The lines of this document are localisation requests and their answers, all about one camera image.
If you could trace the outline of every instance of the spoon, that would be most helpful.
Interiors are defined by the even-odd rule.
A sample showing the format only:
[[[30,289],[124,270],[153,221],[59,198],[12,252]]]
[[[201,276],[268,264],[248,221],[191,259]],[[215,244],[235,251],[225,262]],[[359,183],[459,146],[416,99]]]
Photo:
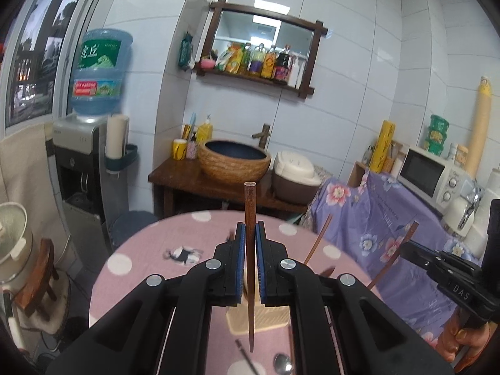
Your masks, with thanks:
[[[293,370],[292,360],[283,353],[274,356],[273,366],[274,371],[279,375],[290,375]]]

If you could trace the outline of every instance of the silver bolt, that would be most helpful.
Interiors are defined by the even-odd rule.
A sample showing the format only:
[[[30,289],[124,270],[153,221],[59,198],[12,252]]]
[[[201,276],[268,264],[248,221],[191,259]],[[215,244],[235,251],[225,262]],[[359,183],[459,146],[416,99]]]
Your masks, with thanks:
[[[149,275],[146,279],[146,284],[151,287],[158,286],[162,282],[160,275]]]
[[[356,278],[348,273],[344,273],[341,276],[341,284],[346,286],[352,286],[356,283]]]
[[[219,261],[218,259],[209,259],[207,262],[205,262],[205,266],[208,269],[219,269],[221,265],[221,261]]]
[[[279,264],[283,269],[293,269],[297,266],[297,263],[293,259],[283,259]]]

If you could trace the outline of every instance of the pink tablecloth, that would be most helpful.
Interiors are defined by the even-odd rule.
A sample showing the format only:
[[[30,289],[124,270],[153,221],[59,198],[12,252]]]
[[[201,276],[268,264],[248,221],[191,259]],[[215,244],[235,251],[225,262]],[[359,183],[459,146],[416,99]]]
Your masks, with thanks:
[[[177,277],[187,273],[198,256],[200,262],[210,259],[216,245],[224,242],[229,230],[235,230],[237,223],[243,220],[244,213],[239,211],[181,214],[154,223],[131,237],[108,259],[97,278],[92,290],[89,324],[94,324],[147,276],[159,273],[165,278]],[[273,217],[258,215],[257,220],[264,221],[269,239],[283,243],[289,257],[299,261],[306,258],[317,237],[304,228]],[[370,281],[349,256],[327,242],[320,243],[309,266],[320,273],[333,265],[336,269],[332,277],[351,273],[364,284]],[[234,343],[236,338],[242,341],[249,353],[248,336],[237,337],[229,332],[226,308],[213,308],[207,375],[251,374]],[[261,374],[274,374],[273,358],[276,353],[290,354],[288,328],[256,333],[251,358]]]

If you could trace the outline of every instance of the microwave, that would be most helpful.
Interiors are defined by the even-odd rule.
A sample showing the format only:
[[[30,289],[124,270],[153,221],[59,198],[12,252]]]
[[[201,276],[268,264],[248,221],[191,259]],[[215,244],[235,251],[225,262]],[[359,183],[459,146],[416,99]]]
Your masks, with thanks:
[[[418,147],[410,147],[397,180],[444,214],[460,195],[467,173],[453,162]]]

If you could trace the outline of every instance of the wooden basin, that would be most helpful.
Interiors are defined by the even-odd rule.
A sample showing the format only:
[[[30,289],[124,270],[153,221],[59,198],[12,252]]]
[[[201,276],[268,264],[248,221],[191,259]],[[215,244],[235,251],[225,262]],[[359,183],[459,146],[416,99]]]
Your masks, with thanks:
[[[268,171],[271,155],[236,141],[214,139],[198,148],[202,171],[225,183],[257,182]]]

